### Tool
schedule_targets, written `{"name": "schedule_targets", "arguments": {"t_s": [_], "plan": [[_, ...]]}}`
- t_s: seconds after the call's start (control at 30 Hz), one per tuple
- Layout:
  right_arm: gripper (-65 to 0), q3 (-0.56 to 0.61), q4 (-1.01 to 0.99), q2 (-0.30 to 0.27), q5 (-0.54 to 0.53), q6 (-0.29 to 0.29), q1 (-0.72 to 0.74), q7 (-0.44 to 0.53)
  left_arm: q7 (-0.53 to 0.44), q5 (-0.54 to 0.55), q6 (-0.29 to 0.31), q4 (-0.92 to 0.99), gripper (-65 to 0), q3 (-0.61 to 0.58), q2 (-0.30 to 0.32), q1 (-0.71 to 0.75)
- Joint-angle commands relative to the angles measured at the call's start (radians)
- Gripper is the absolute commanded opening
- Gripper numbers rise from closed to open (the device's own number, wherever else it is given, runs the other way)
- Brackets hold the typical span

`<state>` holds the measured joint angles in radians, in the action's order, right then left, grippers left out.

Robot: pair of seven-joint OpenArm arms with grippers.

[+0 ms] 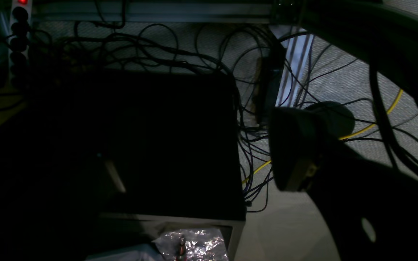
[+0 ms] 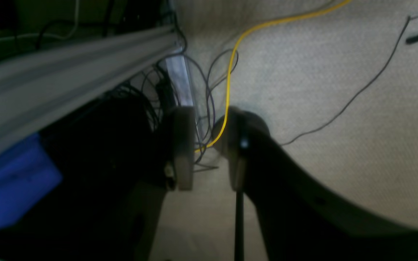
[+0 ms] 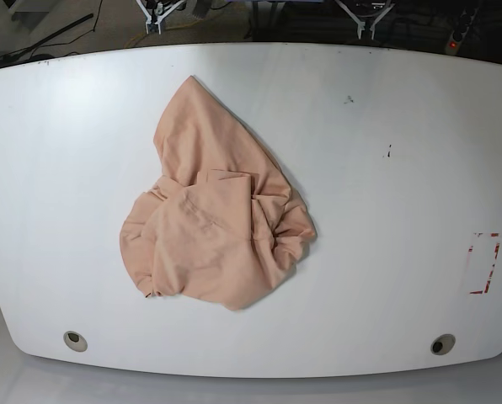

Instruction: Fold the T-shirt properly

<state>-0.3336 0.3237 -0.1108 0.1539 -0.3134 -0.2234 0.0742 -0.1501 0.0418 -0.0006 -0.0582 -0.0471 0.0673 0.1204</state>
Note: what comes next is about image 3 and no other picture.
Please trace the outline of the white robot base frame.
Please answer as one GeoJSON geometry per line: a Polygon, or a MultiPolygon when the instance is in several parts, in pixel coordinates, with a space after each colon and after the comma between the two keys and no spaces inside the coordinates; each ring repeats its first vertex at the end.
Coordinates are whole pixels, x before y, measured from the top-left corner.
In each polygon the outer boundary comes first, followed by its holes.
{"type": "Polygon", "coordinates": [[[136,4],[146,18],[147,34],[157,32],[160,35],[163,32],[164,20],[182,4],[186,4],[186,1],[136,0],[136,4]]]}
{"type": "Polygon", "coordinates": [[[334,0],[334,2],[355,22],[358,40],[361,40],[364,34],[367,34],[373,40],[376,32],[376,26],[395,7],[395,2],[392,0],[334,0]]]}

